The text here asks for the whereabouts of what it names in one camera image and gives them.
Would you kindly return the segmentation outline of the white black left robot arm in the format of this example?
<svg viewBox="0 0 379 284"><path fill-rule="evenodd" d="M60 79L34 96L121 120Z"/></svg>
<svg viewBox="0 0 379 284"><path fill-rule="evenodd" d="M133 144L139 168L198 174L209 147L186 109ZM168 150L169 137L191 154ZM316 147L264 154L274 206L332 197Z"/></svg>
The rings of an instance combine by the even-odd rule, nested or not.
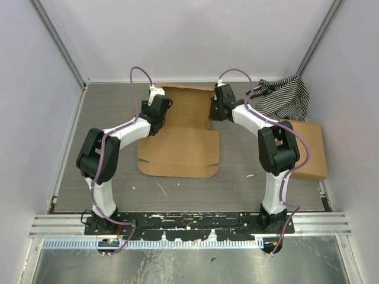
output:
<svg viewBox="0 0 379 284"><path fill-rule="evenodd" d="M112 178L117 171L120 150L125 146L158 133L164 126L167 110L172 106L170 97L151 95L142 102L142 111L132 120L113 128L88 131L76 159L76 167L85 178L92 201L91 218L87 225L111 235L118 227L132 225L121 222L113 198Z"/></svg>

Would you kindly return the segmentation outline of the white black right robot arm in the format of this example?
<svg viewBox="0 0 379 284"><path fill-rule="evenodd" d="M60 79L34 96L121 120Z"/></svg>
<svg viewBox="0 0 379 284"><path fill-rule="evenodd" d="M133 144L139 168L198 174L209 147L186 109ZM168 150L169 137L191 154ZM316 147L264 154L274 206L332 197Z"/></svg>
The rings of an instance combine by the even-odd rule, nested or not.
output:
<svg viewBox="0 0 379 284"><path fill-rule="evenodd" d="M266 172L265 196L260 205L259 223L266 233L274 233L287 219L285 198L290 170L300 152L290 122L279 122L236 99L232 87L218 80L211 98L209 118L241 125L258 138L259 162Z"/></svg>

